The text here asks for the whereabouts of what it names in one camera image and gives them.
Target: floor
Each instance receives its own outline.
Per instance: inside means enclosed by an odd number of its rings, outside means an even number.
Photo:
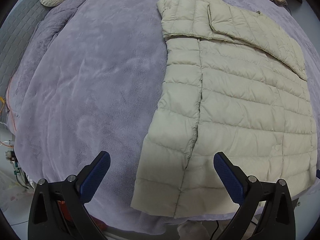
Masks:
[[[295,0],[287,0],[288,7],[291,10],[292,16],[299,23],[302,29],[310,38],[313,45],[316,47],[316,50],[320,54],[320,22],[317,19],[316,15],[308,5],[308,3],[303,0],[302,4],[299,4]],[[7,141],[12,139],[12,135],[5,130],[0,130],[0,140]],[[5,151],[7,147],[0,146],[0,169],[6,175],[14,178],[12,166],[8,161],[5,160]],[[25,197],[18,201],[16,205],[11,206],[4,214],[12,225],[12,228],[20,237],[21,240],[27,240],[27,231],[28,231],[28,217],[29,210],[31,206],[31,197]],[[298,206],[294,211],[295,220],[296,220],[296,240],[302,240],[308,234],[308,232],[313,227],[314,223],[317,221],[320,216],[320,191],[312,194],[305,195],[299,199]],[[208,229],[209,234],[211,234],[216,228],[216,223],[213,221],[205,221],[204,225]],[[133,232],[124,232],[117,230],[115,228],[110,228],[108,233],[108,239],[110,240],[161,240],[161,239],[179,239],[179,236],[176,231],[175,226],[169,226],[166,234],[161,236],[148,236],[141,235]]]

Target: white plastic bag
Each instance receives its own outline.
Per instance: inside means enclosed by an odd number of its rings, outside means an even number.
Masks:
[[[0,208],[2,212],[6,211],[11,203],[30,193],[29,190],[21,187],[17,182],[0,171]]]

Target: quilted stitching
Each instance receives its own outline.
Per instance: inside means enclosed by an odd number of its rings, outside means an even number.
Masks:
[[[158,8],[167,71],[132,207],[174,217],[235,212],[212,166],[218,151],[260,180],[285,178],[292,195],[311,186],[316,124],[296,41],[220,0],[160,0]]]
[[[5,97],[9,80],[17,70],[37,24],[51,8],[39,0],[23,0],[9,14],[0,28],[0,96]],[[6,114],[0,118],[6,122]]]

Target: black cable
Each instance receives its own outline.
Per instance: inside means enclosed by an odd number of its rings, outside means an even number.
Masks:
[[[213,233],[212,233],[212,235],[211,235],[211,237],[210,237],[210,240],[212,240],[215,232],[217,232],[217,230],[219,229],[219,222],[218,222],[218,220],[216,220],[216,222],[217,222],[217,228],[213,231]]]
[[[23,182],[23,184],[24,184],[26,187],[28,187],[28,185],[26,184],[26,180],[22,178],[22,173],[23,173],[23,174],[25,175],[25,177],[26,177],[25,172],[24,172],[21,168],[19,168],[19,170],[20,170],[20,178],[21,178],[21,181]]]
[[[28,186],[28,185],[29,185],[29,187],[32,187],[32,186],[31,186],[31,184],[30,184],[30,182],[29,182],[29,180],[28,180],[28,178],[27,178],[26,173],[25,173],[25,172],[23,172],[23,174],[24,174],[24,181],[25,181],[25,183],[24,183],[24,184],[26,184],[26,186]]]
[[[29,222],[29,220],[24,221],[24,222],[20,222],[20,223],[17,223],[17,224],[13,224],[13,225],[10,225],[10,226],[16,226],[16,225],[20,225],[20,224],[27,223],[27,222]]]
[[[284,7],[284,8],[285,8],[289,13],[290,13],[290,15],[292,15],[292,14],[291,14],[291,10],[290,10],[290,8],[289,8],[289,6],[284,5],[283,7]]]
[[[20,186],[23,186],[23,185],[20,183],[20,181],[18,180],[17,175],[16,175],[16,180],[17,180],[17,182],[20,184]]]

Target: orange wire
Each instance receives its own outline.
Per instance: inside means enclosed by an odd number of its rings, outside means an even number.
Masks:
[[[12,119],[12,122],[13,122],[14,131],[16,132],[16,131],[17,131],[17,129],[16,129],[16,124],[15,124],[15,122],[14,122],[13,115],[12,115],[12,111],[11,111],[11,108],[10,108],[10,105],[9,105],[9,90],[10,90],[11,81],[12,81],[12,78],[10,78],[10,81],[9,81],[9,86],[8,86],[8,90],[7,90],[6,100],[7,100],[7,107],[8,107],[8,109],[9,109],[9,111],[10,111],[10,114],[11,114],[11,119]]]
[[[0,143],[1,143],[2,145],[4,145],[4,146],[7,146],[7,147],[10,147],[10,148],[13,148],[13,146],[12,146],[12,145],[7,145],[7,144],[5,144],[5,143],[3,143],[3,142],[1,142],[1,141],[0,141]]]

